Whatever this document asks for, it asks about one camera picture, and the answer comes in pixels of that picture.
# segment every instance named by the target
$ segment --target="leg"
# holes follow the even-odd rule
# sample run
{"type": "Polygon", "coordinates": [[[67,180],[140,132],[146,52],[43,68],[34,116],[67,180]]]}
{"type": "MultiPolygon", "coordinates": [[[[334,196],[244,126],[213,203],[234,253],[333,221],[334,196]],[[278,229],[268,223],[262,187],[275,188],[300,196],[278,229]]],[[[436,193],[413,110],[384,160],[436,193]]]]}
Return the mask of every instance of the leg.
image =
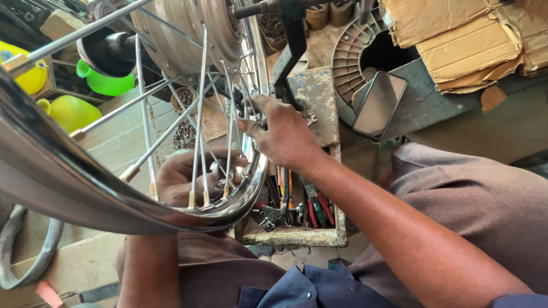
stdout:
{"type": "MultiPolygon", "coordinates": [[[[537,293],[548,293],[548,180],[486,158],[415,143],[392,158],[389,190],[501,263],[537,293]]],[[[373,246],[349,269],[401,307],[421,304],[373,246]]]]}
{"type": "MultiPolygon", "coordinates": [[[[177,239],[181,301],[188,307],[237,307],[241,286],[270,289],[286,273],[223,232],[179,232],[177,239]]],[[[120,281],[124,260],[125,241],[116,256],[120,281]]]]}

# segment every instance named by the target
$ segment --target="smartphone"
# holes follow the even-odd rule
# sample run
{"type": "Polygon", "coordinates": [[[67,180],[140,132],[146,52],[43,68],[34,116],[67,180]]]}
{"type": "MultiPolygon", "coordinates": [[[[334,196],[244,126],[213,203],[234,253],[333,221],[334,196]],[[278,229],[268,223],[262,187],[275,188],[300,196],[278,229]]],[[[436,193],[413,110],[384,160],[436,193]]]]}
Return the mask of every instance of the smartphone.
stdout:
{"type": "Polygon", "coordinates": [[[377,72],[352,128],[373,139],[382,139],[407,84],[402,77],[377,72]]]}

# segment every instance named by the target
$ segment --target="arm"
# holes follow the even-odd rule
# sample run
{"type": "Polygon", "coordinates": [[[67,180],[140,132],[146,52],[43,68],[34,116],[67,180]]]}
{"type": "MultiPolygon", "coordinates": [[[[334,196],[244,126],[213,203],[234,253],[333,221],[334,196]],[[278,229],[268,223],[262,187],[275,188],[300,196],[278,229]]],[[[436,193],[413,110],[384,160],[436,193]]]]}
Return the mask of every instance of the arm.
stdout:
{"type": "Polygon", "coordinates": [[[118,307],[180,306],[176,233],[128,236],[118,307]]]}
{"type": "MultiPolygon", "coordinates": [[[[227,148],[213,149],[217,158],[226,158],[227,148]]],[[[247,165],[244,158],[232,151],[233,167],[247,165]]],[[[207,153],[208,164],[213,161],[207,153]]],[[[158,175],[158,195],[160,200],[173,207],[186,207],[191,191],[194,151],[171,156],[158,175]]],[[[212,197],[221,194],[215,187],[216,179],[207,174],[209,193],[212,197]]],[[[203,203],[203,178],[199,173],[196,199],[203,203]]],[[[180,307],[179,260],[176,233],[165,235],[132,235],[125,242],[120,308],[139,307],[180,307]]]]}
{"type": "Polygon", "coordinates": [[[325,154],[293,107],[266,96],[255,96],[254,103],[266,115],[268,132],[249,120],[240,120],[240,129],[274,163],[336,203],[423,305],[486,307],[504,295],[532,293],[470,242],[325,154]]]}

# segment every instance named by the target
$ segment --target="blue shirt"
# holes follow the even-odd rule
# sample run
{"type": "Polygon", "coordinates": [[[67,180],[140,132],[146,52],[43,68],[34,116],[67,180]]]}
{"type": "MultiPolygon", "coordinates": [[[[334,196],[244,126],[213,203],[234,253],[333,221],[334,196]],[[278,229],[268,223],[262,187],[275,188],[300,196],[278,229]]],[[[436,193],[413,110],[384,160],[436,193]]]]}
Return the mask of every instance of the blue shirt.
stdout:
{"type": "MultiPolygon", "coordinates": [[[[238,308],[398,308],[375,290],[354,279],[339,262],[334,271],[293,266],[270,290],[243,286],[238,308]]],[[[509,295],[493,301],[492,308],[548,307],[548,296],[509,295]]]]}

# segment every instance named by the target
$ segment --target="cardboard box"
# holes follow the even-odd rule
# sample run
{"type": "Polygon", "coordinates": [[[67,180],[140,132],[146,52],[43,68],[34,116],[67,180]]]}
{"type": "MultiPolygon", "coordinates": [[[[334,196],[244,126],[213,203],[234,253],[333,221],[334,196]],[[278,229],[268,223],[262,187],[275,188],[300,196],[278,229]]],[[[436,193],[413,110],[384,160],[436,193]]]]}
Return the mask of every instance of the cardboard box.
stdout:
{"type": "Polygon", "coordinates": [[[522,75],[548,71],[548,1],[520,0],[497,10],[523,41],[522,75]]]}
{"type": "Polygon", "coordinates": [[[548,1],[380,0],[395,45],[415,45],[443,93],[548,71],[548,1]]]}
{"type": "Polygon", "coordinates": [[[522,43],[494,14],[416,45],[435,83],[448,82],[517,58],[522,43]]]}
{"type": "Polygon", "coordinates": [[[455,29],[491,10],[487,0],[379,0],[379,6],[394,45],[401,48],[455,29]]]}

